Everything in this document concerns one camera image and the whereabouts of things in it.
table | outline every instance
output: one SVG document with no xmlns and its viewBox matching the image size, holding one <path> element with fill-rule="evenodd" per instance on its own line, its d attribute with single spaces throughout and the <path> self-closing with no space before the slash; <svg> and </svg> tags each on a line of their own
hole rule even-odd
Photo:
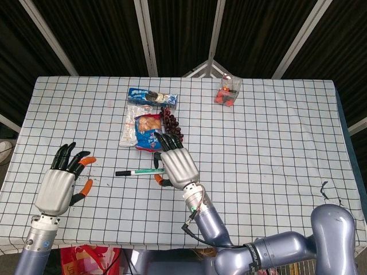
<svg viewBox="0 0 367 275">
<path fill-rule="evenodd" d="M 351 211 L 357 248 L 365 247 L 365 219 L 333 82 L 245 79 L 233 108 L 213 104 L 219 82 L 39 77 L 0 193 L 0 252 L 23 247 L 30 219 L 39 214 L 33 205 L 39 183 L 58 148 L 72 141 L 74 154 L 89 150 L 97 157 L 76 192 L 88 178 L 94 184 L 85 200 L 60 217 L 55 247 L 200 246 L 181 230 L 189 215 L 182 191 L 161 188 L 150 176 L 114 177 L 115 170 L 153 166 L 151 153 L 118 145 L 129 87 L 179 94 L 174 114 L 184 146 L 233 243 L 289 230 L 310 235 L 313 208 L 335 203 Z"/>
</svg>

